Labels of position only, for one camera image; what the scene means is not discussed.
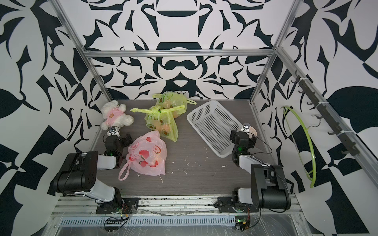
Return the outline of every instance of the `white plush teddy bear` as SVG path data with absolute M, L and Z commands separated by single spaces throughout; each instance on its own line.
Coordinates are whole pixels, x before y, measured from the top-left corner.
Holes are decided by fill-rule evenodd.
M 101 113 L 106 120 L 101 124 L 101 129 L 108 130 L 111 126 L 122 128 L 123 126 L 131 125 L 134 122 L 134 118 L 126 115 L 125 111 L 126 105 L 121 104 L 118 106 L 118 101 L 116 100 L 105 103 L 101 108 Z

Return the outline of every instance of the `clear plastic sheet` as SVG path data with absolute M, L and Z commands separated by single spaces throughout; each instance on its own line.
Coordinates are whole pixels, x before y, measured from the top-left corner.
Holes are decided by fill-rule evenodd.
M 99 219 L 107 219 L 108 217 L 99 217 Z M 263 214 L 259 223 L 253 227 L 241 232 L 230 225 L 190 225 L 190 226 L 123 226 L 113 232 L 106 232 L 103 227 L 99 226 L 61 226 L 62 217 L 55 217 L 49 222 L 44 235 L 56 236 L 233 236 L 233 235 L 256 235 L 256 236 L 302 236 L 308 235 L 306 230 L 308 227 L 305 220 L 300 215 L 289 214 Z M 251 225 L 258 219 L 258 214 L 251 215 Z

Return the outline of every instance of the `black mounting plate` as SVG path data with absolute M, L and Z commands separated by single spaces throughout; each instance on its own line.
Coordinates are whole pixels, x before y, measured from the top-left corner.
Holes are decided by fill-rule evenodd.
M 122 214 L 129 214 L 132 209 L 136 209 L 136 210 L 138 209 L 138 202 L 140 200 L 139 198 L 137 198 L 137 197 L 127 198 L 126 197 L 126 198 L 122 198 L 122 199 L 125 202 Z M 99 206 L 97 206 L 96 214 L 98 214 L 98 215 L 112 214 L 111 210 L 113 210 L 113 209 L 109 210 L 109 208 L 106 208 L 106 205 L 100 204 Z
M 232 197 L 218 197 L 218 201 L 222 202 L 222 205 L 223 205 L 223 206 L 218 208 L 219 213 L 222 213 L 222 212 L 230 212 L 230 213 L 238 212 L 238 211 L 235 210 L 235 207 L 238 207 L 238 205 L 240 205 L 241 209 L 245 209 L 242 212 L 247 212 L 247 204 L 236 203 L 236 206 L 233 207 L 235 204 L 233 204 L 233 202 L 232 202 Z

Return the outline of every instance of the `pink shirt on teddy bear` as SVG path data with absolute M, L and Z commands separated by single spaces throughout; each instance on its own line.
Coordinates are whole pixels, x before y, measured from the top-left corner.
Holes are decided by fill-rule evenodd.
M 121 115 L 125 114 L 123 111 L 120 111 L 118 107 L 110 110 L 107 114 L 106 121 L 108 122 L 109 126 L 113 126 L 113 122 L 120 117 Z

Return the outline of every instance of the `table surface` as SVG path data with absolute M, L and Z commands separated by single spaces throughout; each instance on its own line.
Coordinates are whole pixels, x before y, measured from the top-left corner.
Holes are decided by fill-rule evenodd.
M 130 169 L 130 174 L 123 181 L 118 180 L 120 169 L 101 170 L 97 178 L 109 186 L 116 187 L 122 195 L 158 196 L 158 195 L 221 195 L 231 194 L 236 187 L 250 187 L 251 177 L 247 171 L 237 167 L 231 160 L 231 155 L 220 158 L 216 156 L 205 141 L 192 128 L 186 116 L 193 109 L 207 101 L 197 101 L 197 105 L 188 104 L 187 112 L 176 118 L 178 140 L 173 142 L 161 136 L 167 145 L 167 159 L 165 175 L 147 176 Z M 248 122 L 261 133 L 256 125 L 248 100 L 222 100 L 219 101 L 240 123 Z M 150 131 L 145 125 L 145 114 L 133 113 L 129 110 L 136 108 L 148 109 L 155 105 L 155 100 L 119 100 L 126 104 L 126 114 L 134 117 L 131 126 L 121 128 L 121 137 L 129 132 L 135 140 Z M 105 131 L 95 144 L 94 150 L 104 153 L 105 146 L 101 139 Z M 251 153 L 266 151 L 264 144 L 257 140 Z M 274 163 L 271 154 L 257 154 L 257 158 L 267 163 Z

